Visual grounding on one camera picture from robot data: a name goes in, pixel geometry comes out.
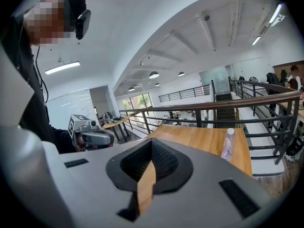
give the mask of wooden table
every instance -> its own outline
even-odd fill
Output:
[[[124,125],[124,122],[127,121],[127,120],[129,120],[129,119],[130,119],[130,116],[125,116],[122,120],[120,120],[120,121],[118,121],[118,122],[116,122],[116,123],[112,123],[112,124],[106,123],[105,125],[103,125],[103,128],[104,128],[104,129],[111,128],[111,129],[113,130],[113,132],[114,132],[114,134],[115,134],[115,136],[116,136],[116,138],[117,138],[117,141],[118,141],[119,143],[128,142],[128,138],[131,138],[131,137],[130,137],[130,135],[129,135],[129,133],[128,133],[128,130],[126,129],[126,127],[125,127],[125,125]],[[125,130],[125,132],[127,133],[127,137],[124,135],[123,129],[122,129],[122,127],[121,127],[120,124],[123,124],[124,130]],[[116,127],[116,126],[119,127],[119,130],[120,130],[120,132],[121,132],[121,134],[122,134],[122,136],[123,136],[124,142],[121,141],[121,140],[119,139],[119,137],[118,137],[118,135],[117,135],[117,132],[116,132],[116,130],[115,130],[115,127]]]
[[[195,149],[207,151],[221,156],[224,148],[225,128],[197,128],[172,125],[162,125],[146,138],[158,138],[180,143]],[[231,164],[252,176],[251,159],[248,143],[243,129],[235,128],[236,143]],[[145,173],[137,184],[137,198],[140,213],[151,204],[153,199],[152,187],[156,182],[154,165],[150,162]]]

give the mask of bottle cap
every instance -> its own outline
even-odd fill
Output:
[[[227,130],[229,135],[233,135],[234,134],[234,129],[233,128],[228,128]]]

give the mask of white ceiling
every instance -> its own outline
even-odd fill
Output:
[[[228,46],[231,21],[235,18],[238,6],[240,13],[236,36],[234,43]],[[115,96],[128,94],[128,88],[135,84],[142,84],[143,87],[137,88],[132,93],[153,89],[155,88],[155,83],[165,84],[176,79],[180,71],[189,74],[196,71],[204,71],[212,67],[227,65],[236,62],[238,54],[242,51],[261,49],[263,45],[262,40],[254,47],[251,44],[256,39],[258,32],[260,32],[263,22],[269,21],[276,6],[277,0],[209,0],[209,3],[201,6],[199,11],[204,15],[210,16],[206,24],[210,31],[213,46],[208,41],[208,37],[204,32],[200,13],[197,9],[189,9],[187,11],[189,19],[184,20],[179,25],[172,25],[167,28],[167,33],[164,33],[158,43],[150,48],[169,54],[177,58],[177,60],[181,59],[182,62],[152,55],[147,50],[146,53],[142,54],[139,61],[133,65],[129,65],[125,70],[124,77],[115,90]],[[170,33],[172,29],[182,35],[195,48],[197,54],[173,36]],[[274,33],[275,29],[271,28],[267,31],[267,36],[270,37]],[[223,55],[226,55],[226,57],[218,61],[218,57],[223,57]],[[206,61],[210,62],[212,60],[214,61],[213,64],[205,65]],[[152,71],[158,71],[160,76],[149,80],[148,77]]]
[[[36,1],[38,0],[24,0],[16,13],[23,12]],[[71,38],[62,39],[58,44],[41,47],[38,67],[51,93],[50,98],[58,96],[60,92],[68,93],[84,87],[102,86],[111,81],[113,64],[110,63],[112,60],[109,55],[117,34],[117,24],[125,13],[128,3],[129,0],[86,0],[92,16],[85,37],[78,40],[73,33]],[[38,47],[32,47],[35,56],[37,49]],[[47,69],[63,64],[58,62],[59,57],[65,63],[80,61],[81,66],[46,75],[44,72]],[[73,84],[79,81],[82,82],[81,85]]]
[[[25,0],[17,13],[29,8],[36,1],[38,0]],[[77,40],[73,35],[62,43],[40,49],[38,66],[48,86],[50,99],[81,88],[104,85],[110,85],[114,89],[117,87],[115,95],[124,95],[129,86],[139,83],[124,83],[125,79],[147,78],[150,73],[149,70],[132,69],[140,60],[143,60],[144,65],[167,69],[173,67],[171,71],[161,71],[161,76],[157,78],[160,83],[174,79],[179,70],[191,72],[195,68],[187,67],[186,62],[213,52],[196,19],[197,13],[204,11],[210,15],[207,23],[216,52],[219,53],[227,47],[230,10],[236,5],[236,1],[86,0],[92,16],[85,37]],[[251,45],[251,29],[261,18],[262,7],[271,2],[273,0],[242,0],[242,16],[235,47]],[[182,34],[199,54],[195,55],[186,45],[170,35],[172,29]],[[150,55],[148,59],[147,51],[152,48],[181,58],[182,63],[154,55]],[[36,55],[36,52],[37,48],[33,48],[33,54]],[[81,66],[60,73],[44,74],[45,70],[62,64],[57,62],[59,57],[65,63],[80,61]],[[145,89],[152,86],[148,83],[143,85]]]

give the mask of ceiling beam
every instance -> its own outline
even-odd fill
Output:
[[[204,13],[201,12],[201,14],[199,14],[199,24],[204,31],[204,34],[205,34],[205,36],[207,38],[207,41],[209,43],[209,47],[212,49],[212,51],[215,51],[215,46],[214,46],[214,42],[213,42],[213,39],[212,39],[212,36],[211,36],[211,33],[210,33],[210,29],[209,29],[209,26],[208,26],[207,22],[204,20],[204,17],[205,17]]]
[[[183,43],[185,46],[187,46],[191,51],[193,51],[195,54],[198,54],[199,51],[179,32],[176,30],[171,30],[170,34],[173,35],[177,40],[179,40],[181,43]]]
[[[242,0],[237,0],[236,5],[231,6],[231,19],[230,19],[230,31],[228,37],[228,46],[233,46],[234,40],[237,36],[239,19],[241,17]]]
[[[170,71],[173,67],[165,67],[165,66],[154,66],[154,65],[135,65],[133,69],[141,69],[141,70],[164,70]]]
[[[164,58],[167,58],[167,59],[170,59],[170,60],[177,61],[179,63],[182,62],[181,58],[172,56],[172,55],[170,55],[168,53],[165,53],[164,51],[160,51],[160,50],[157,50],[157,49],[150,49],[148,51],[148,54],[159,56],[159,57],[164,57]]]

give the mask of plastic water bottle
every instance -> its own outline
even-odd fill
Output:
[[[221,156],[224,160],[228,162],[230,162],[232,157],[234,143],[235,143],[234,129],[228,128],[227,133],[225,134],[224,150]]]

